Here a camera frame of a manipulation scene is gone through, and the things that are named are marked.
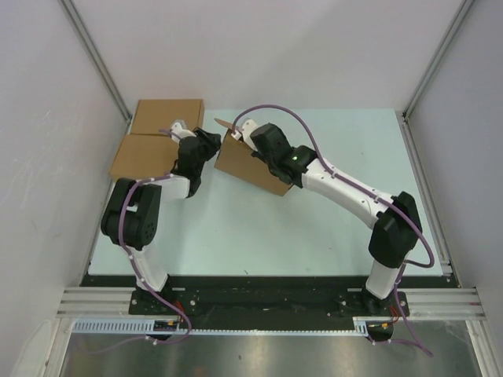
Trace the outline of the cardboard box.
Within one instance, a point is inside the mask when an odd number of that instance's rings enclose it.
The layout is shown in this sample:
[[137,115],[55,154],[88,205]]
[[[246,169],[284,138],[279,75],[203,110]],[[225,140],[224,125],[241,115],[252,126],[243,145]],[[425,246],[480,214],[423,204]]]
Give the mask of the cardboard box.
[[292,186],[274,177],[263,161],[252,156],[253,150],[243,140],[233,136],[232,123],[218,118],[215,121],[228,129],[215,168],[275,195],[284,196]]
[[178,120],[189,130],[202,127],[204,101],[202,99],[142,99],[138,102],[131,134],[160,135]]
[[178,157],[178,144],[166,136],[128,134],[109,170],[113,181],[141,180],[168,173]]

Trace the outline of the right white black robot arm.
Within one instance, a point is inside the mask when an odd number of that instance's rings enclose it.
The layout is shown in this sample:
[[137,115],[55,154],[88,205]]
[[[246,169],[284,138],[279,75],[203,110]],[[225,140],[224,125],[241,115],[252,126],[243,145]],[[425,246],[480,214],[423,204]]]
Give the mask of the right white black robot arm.
[[247,120],[243,140],[252,156],[263,161],[269,172],[287,185],[315,192],[359,218],[372,234],[370,274],[362,290],[362,305],[380,315],[391,305],[391,292],[406,257],[422,232],[415,199],[406,192],[393,196],[337,170],[305,145],[293,147],[283,131],[272,123],[258,125]]

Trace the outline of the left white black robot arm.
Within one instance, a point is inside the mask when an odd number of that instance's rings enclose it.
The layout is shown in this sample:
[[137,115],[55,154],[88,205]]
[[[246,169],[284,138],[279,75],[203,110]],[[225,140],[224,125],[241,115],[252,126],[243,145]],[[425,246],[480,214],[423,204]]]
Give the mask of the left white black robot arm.
[[133,267],[137,285],[149,291],[146,304],[155,313],[168,312],[173,294],[164,289],[168,272],[158,262],[154,239],[161,207],[169,201],[194,196],[201,175],[222,146],[222,136],[199,127],[189,130],[181,120],[161,134],[178,145],[173,167],[160,176],[134,180],[119,178],[101,219],[101,233],[122,247]]

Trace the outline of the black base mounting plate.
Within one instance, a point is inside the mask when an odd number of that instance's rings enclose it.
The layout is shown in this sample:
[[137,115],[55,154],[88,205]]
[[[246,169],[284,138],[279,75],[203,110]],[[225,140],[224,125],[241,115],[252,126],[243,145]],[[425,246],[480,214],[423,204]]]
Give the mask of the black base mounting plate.
[[351,314],[386,315],[407,307],[405,289],[452,290],[451,276],[405,276],[393,294],[380,301],[363,291],[364,276],[170,276],[161,297],[179,303],[190,316],[216,308],[324,309],[347,317]]

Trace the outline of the left aluminium frame post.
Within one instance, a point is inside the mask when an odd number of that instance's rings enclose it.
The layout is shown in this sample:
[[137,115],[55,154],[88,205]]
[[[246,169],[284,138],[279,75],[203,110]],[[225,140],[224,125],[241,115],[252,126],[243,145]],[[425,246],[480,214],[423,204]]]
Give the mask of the left aluminium frame post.
[[64,15],[67,17],[68,22],[89,57],[98,78],[105,86],[121,117],[126,123],[129,123],[132,115],[75,3],[72,0],[59,0],[58,4],[62,8]]

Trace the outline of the aluminium frame post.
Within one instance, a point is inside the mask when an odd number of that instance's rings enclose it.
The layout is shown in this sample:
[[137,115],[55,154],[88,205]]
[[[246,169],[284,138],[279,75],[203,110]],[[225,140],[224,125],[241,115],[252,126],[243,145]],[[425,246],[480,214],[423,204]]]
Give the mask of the aluminium frame post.
[[121,117],[126,123],[129,123],[132,115],[75,3],[72,0],[59,0],[58,4],[62,8],[64,15],[67,17],[68,22],[89,57],[98,78],[105,86]]
[[420,77],[420,81],[416,85],[411,98],[402,110],[402,117],[406,122],[409,122],[409,119],[414,113],[421,98],[425,95],[437,71],[440,69],[441,64],[445,60],[450,47],[453,45],[456,37],[461,32],[464,23],[477,3],[478,1],[476,0],[463,0],[458,6],[438,46],[435,48],[435,52],[429,60],[426,70]]

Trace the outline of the right aluminium frame post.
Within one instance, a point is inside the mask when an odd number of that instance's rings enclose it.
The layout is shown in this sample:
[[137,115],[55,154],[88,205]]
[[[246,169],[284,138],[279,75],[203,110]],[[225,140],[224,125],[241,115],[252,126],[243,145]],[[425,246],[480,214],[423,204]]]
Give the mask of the right aluminium frame post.
[[438,46],[435,48],[435,52],[429,60],[426,70],[420,77],[420,81],[416,85],[411,98],[402,110],[402,117],[406,122],[409,122],[409,119],[414,113],[421,98],[425,95],[437,71],[440,69],[441,64],[445,60],[450,47],[453,45],[456,37],[461,32],[464,23],[477,3],[478,1],[476,0],[463,0],[458,6]]

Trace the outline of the aluminium front rail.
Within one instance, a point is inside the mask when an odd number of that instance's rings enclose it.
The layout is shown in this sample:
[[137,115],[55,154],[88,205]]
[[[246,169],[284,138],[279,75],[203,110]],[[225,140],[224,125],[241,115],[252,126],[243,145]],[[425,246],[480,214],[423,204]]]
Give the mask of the aluminium front rail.
[[414,320],[484,320],[474,288],[412,288],[392,295],[375,309],[365,306],[358,289],[335,288],[176,288],[166,306],[148,292],[133,288],[74,287],[64,291],[60,317],[168,316],[182,311],[198,317],[217,309],[249,313],[323,313],[328,317],[391,317]]

